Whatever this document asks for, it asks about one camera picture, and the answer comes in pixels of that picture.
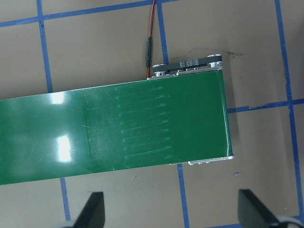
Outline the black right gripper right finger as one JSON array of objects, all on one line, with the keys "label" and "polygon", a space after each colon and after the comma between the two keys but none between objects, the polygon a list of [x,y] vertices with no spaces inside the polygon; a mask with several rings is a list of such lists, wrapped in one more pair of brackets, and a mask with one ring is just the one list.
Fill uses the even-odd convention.
[{"label": "black right gripper right finger", "polygon": [[249,189],[238,191],[237,217],[243,228],[278,228],[279,220]]}]

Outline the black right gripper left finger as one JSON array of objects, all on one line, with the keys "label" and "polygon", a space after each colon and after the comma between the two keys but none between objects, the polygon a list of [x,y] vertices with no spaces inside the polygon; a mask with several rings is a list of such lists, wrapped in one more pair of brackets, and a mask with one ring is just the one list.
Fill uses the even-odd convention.
[{"label": "black right gripper left finger", "polygon": [[73,228],[103,228],[105,225],[105,203],[103,192],[91,193]]}]

